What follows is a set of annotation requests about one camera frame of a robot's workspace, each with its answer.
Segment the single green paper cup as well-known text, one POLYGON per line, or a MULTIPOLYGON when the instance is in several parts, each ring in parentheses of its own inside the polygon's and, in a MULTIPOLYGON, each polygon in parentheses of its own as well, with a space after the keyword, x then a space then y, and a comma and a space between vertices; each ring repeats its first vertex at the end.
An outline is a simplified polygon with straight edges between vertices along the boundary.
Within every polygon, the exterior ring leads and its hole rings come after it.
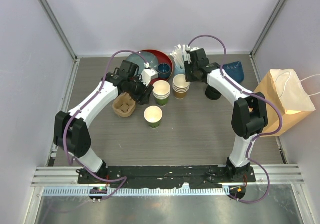
POLYGON ((161 124, 163 111, 158 106, 150 106, 144 111, 143 116, 148 125, 155 129, 161 124))

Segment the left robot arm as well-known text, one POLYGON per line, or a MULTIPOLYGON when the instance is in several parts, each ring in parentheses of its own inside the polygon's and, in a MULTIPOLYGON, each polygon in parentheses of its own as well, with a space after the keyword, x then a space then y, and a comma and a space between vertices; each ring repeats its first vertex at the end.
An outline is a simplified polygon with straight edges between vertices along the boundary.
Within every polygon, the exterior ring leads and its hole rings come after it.
POLYGON ((108 73, 98 87, 78 106, 69 112, 60 111, 55 116, 53 142, 61 147, 71 163, 70 155, 76 157, 89 171, 89 178, 100 184, 107 176, 107 165, 92 149, 89 126, 95 117, 123 92, 140 104, 148 104, 153 86, 152 72, 144 70, 141 75, 108 73))

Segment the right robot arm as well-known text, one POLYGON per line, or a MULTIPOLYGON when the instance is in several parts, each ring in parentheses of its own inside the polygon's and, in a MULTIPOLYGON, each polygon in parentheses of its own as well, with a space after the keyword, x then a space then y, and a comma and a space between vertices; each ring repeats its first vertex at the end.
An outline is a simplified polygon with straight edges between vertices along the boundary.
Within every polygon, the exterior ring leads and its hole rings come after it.
POLYGON ((185 61, 186 81, 202 81, 213 94, 212 99, 224 96, 233 106, 231 126, 235 132, 233 150, 226 162, 226 177, 233 182, 241 179, 250 169, 251 149, 254 138, 268 123, 265 96, 250 96, 248 89, 232 79, 218 63, 210 63, 203 48, 187 48, 185 61))

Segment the brown paper takeout bag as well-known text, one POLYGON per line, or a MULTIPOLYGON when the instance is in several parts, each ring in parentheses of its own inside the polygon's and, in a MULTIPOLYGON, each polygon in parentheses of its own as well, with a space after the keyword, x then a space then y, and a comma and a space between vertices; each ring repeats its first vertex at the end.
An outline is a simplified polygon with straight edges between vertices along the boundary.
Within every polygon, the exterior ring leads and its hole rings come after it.
POLYGON ((294 125, 314 112, 315 106, 311 96, 304 90, 301 80, 293 69, 271 69, 255 89, 270 101, 282 116, 281 129, 272 134, 279 127, 279 117, 275 110, 267 105, 268 125, 263 133, 267 136, 280 136, 294 125))

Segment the light blue straw holder cup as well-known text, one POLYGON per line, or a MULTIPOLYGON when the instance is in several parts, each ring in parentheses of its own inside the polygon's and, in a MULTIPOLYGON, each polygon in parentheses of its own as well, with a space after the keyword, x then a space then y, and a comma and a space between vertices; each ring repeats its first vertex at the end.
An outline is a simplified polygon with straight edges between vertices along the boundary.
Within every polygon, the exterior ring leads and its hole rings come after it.
POLYGON ((174 63, 175 63, 174 64, 174 76, 186 73, 185 69, 180 68, 180 66, 176 62, 174 62, 174 63))

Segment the green paper cup stack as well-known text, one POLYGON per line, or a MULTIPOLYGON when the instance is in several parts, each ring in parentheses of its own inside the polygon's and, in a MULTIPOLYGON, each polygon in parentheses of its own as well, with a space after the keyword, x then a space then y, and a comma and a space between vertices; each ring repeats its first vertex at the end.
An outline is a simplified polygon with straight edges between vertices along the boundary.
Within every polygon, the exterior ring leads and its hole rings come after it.
POLYGON ((167 81, 159 80, 153 84, 153 96, 159 106, 166 106, 171 93, 170 84, 167 81))

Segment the cardboard cup carrier tray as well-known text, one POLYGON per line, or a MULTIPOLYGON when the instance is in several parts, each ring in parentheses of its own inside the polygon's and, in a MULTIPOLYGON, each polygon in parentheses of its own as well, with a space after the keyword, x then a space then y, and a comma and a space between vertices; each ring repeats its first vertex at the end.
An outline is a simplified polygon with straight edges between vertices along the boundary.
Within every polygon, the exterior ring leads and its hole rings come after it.
POLYGON ((135 111, 136 102, 128 93, 122 93, 114 100, 112 108, 118 116, 127 118, 135 111))

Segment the brown paper cup stack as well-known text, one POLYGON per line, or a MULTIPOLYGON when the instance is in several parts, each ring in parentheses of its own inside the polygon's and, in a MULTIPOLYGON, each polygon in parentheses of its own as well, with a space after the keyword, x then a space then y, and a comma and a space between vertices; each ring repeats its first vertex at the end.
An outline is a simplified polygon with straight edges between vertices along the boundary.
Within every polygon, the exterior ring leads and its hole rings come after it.
POLYGON ((185 74, 178 74, 172 81, 173 92, 176 99, 184 99, 190 88, 190 82, 186 81, 185 74))

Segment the stack of black lids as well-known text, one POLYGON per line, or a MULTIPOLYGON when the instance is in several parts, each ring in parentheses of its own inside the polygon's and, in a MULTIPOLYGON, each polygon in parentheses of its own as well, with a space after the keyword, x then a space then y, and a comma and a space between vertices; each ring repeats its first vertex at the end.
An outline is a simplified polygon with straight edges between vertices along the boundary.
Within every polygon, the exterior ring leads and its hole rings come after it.
POLYGON ((218 100, 220 99, 222 94, 214 87, 208 85, 205 90, 205 95, 210 100, 218 100))

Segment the dark blue ceramic mug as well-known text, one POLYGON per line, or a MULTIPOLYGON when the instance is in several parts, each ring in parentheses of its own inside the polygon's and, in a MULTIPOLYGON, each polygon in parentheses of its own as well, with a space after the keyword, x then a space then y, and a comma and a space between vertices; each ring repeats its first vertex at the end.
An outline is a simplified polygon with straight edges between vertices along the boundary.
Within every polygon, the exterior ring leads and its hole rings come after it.
POLYGON ((171 75, 171 67, 169 64, 161 63, 157 67, 158 75, 160 78, 167 79, 171 75))

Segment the grey-blue ceramic plate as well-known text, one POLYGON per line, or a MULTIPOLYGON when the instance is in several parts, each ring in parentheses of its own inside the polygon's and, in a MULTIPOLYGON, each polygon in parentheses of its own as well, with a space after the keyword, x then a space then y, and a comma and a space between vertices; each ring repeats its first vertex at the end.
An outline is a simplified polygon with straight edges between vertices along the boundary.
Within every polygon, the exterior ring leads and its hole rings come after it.
MULTIPOLYGON (((159 61, 154 54, 152 54, 150 52, 146 52, 146 51, 139 51, 138 53, 141 56, 143 56, 145 58, 145 60, 149 63, 150 69, 157 70, 157 66, 158 66, 159 61)), ((133 62, 133 63, 137 64, 139 66, 139 72, 138 72, 139 74, 141 74, 142 71, 145 69, 145 66, 144 66, 145 62, 139 55, 131 54, 126 58, 126 61, 133 62)))

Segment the red round tray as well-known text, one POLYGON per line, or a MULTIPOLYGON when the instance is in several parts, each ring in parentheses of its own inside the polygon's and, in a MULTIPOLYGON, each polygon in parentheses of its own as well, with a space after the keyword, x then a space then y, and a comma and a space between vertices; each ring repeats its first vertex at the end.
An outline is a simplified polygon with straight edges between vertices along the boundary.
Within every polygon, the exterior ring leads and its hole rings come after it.
MULTIPOLYGON (((142 51, 146 51, 146 52, 150 52, 150 53, 154 54, 154 55, 157 57, 159 64, 161 64, 161 63, 169 64, 170 67, 171 67, 171 70, 172 70, 172 71, 171 71, 171 75, 172 75, 172 72, 173 72, 173 70, 174 70, 173 64, 172 64, 171 59, 170 59, 166 54, 164 54, 163 52, 160 52, 160 51, 158 51, 158 50, 152 50, 152 49, 147 49, 147 50, 142 50, 142 51)), ((156 82, 156 81, 158 81, 158 80, 165 80, 165 81, 167 81, 169 78, 163 79, 163 78, 158 77, 158 78, 152 80, 152 83, 154 83, 154 82, 156 82)))

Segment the dark blue leaf plate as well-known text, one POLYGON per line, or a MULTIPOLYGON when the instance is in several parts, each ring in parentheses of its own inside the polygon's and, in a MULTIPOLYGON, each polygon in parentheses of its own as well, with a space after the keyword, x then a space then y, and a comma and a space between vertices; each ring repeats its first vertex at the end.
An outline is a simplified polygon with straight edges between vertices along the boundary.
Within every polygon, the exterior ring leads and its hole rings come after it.
POLYGON ((225 64, 223 69, 237 83, 241 84, 244 81, 245 73, 241 61, 225 64))

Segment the aluminium front rail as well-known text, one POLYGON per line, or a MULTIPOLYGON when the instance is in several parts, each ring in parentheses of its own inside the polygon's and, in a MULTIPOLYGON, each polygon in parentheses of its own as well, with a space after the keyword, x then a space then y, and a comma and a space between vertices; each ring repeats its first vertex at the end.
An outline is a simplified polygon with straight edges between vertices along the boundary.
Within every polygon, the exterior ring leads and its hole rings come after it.
POLYGON ((43 187, 43 195, 89 195, 93 200, 115 196, 229 195, 251 185, 303 184, 297 164, 251 165, 232 180, 221 165, 110 166, 109 180, 97 181, 81 167, 38 167, 31 185, 43 187))

